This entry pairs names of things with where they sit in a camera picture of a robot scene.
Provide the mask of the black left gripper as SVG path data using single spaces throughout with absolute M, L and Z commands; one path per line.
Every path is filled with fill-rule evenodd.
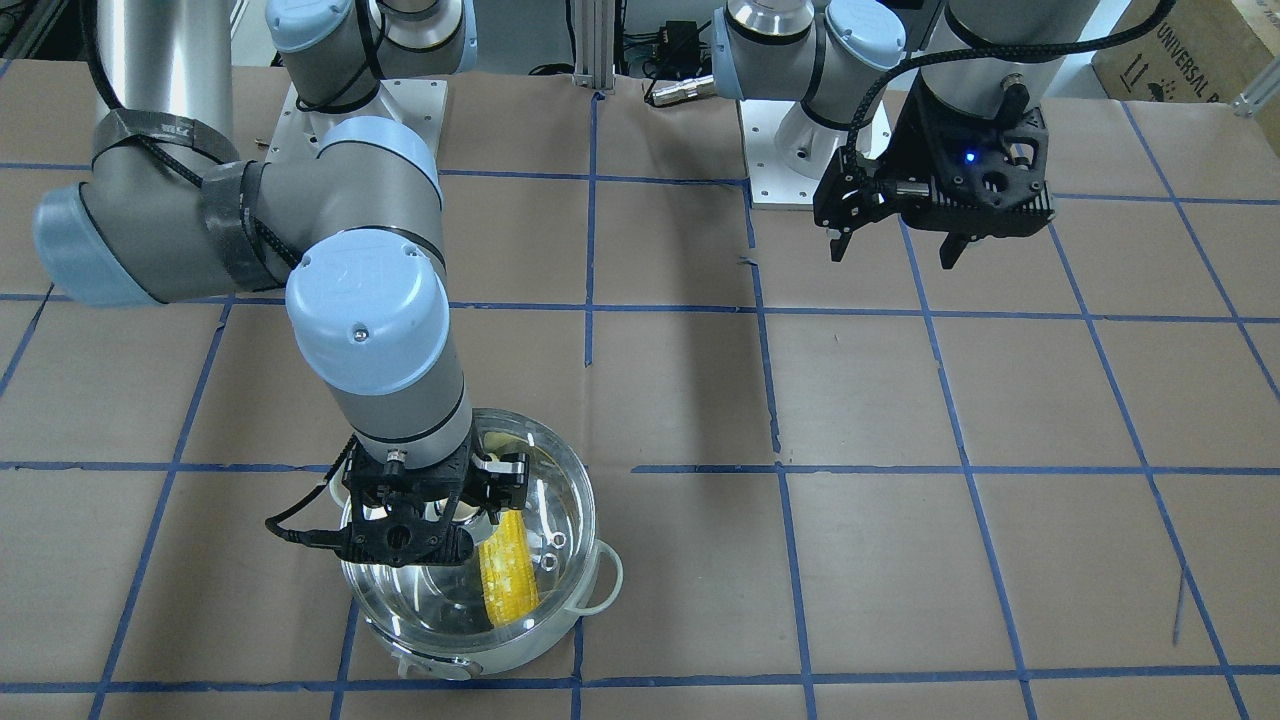
M 841 263 L 852 232 L 899 215 L 915 229 L 946 232 L 940 265 L 956 266 L 973 237 L 1028 237 L 1056 209 L 1044 169 L 1048 132 L 1020 76 L 996 85 L 996 113 L 973 117 L 946 105 L 916 79 L 888 147 L 873 160 L 856 150 L 832 156 L 813 201 Z

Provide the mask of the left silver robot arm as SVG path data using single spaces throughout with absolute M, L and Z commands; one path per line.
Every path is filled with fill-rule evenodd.
M 727 1 L 712 19 L 716 88 L 735 100 L 797 104 L 804 123 L 842 137 L 810 158 L 812 204 L 842 260 L 854 232 L 899 217 L 943 233 L 952 268 L 987 237 L 1030 237 L 1053 219 L 1041 99 L 1061 61 L 992 56 L 998 46 L 1078 40 L 1093 1 Z M 892 68 L 924 53 L 975 58 L 918 70 L 883 152 L 858 136 Z

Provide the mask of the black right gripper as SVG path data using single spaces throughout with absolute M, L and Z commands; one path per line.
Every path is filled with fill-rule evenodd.
M 460 566 L 506 512 L 524 509 L 530 470 L 529 452 L 480 454 L 475 439 L 417 469 L 357 445 L 344 456 L 349 509 L 330 547 L 347 562 Z

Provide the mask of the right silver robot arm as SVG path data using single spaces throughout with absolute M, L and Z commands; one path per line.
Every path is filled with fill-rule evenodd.
M 387 82 L 466 70 L 465 1 L 270 1 L 265 20 L 316 141 L 285 161 L 230 140 L 224 1 L 82 1 L 102 111 L 91 178 L 46 193 L 33 242 L 52 283 L 93 307 L 283 290 L 296 343 L 353 436 L 332 469 L 335 530 L 276 537 L 347 562 L 458 566 L 524 506 L 527 460 L 480 446 L 445 295 L 434 152 Z

